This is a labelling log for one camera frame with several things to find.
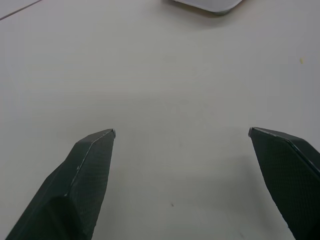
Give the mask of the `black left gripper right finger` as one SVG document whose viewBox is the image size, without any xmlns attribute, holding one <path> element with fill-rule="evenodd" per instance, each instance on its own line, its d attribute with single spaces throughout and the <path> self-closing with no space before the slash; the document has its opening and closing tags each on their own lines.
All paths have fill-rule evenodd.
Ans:
<svg viewBox="0 0 320 240">
<path fill-rule="evenodd" d="M 320 238 L 320 153 L 306 140 L 251 127 L 265 185 L 297 240 Z"/>
</svg>

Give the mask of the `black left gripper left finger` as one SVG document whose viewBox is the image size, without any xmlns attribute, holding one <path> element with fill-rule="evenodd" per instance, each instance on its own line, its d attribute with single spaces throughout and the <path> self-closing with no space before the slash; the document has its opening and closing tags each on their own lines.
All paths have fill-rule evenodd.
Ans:
<svg viewBox="0 0 320 240">
<path fill-rule="evenodd" d="M 44 180 L 8 240 L 90 240 L 107 190 L 114 129 L 76 142 Z"/>
</svg>

